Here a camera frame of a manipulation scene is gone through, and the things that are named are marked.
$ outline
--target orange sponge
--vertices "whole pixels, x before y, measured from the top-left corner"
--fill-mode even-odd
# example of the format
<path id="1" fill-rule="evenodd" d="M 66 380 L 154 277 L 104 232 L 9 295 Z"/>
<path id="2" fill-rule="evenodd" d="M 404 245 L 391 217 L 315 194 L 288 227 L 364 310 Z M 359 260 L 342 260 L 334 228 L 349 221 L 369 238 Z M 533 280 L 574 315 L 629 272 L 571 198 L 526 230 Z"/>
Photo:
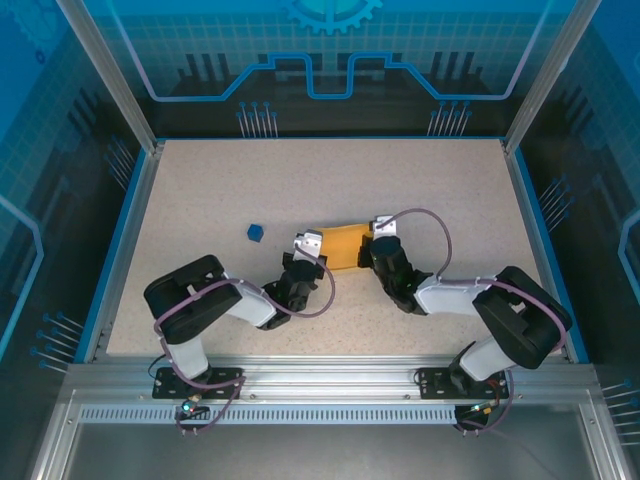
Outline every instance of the orange sponge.
<path id="1" fill-rule="evenodd" d="M 330 270 L 345 270 L 358 266 L 358 252 L 362 236 L 371 235 L 369 225 L 345 225 L 344 227 L 316 228 L 322 232 L 320 255 L 327 257 Z"/>

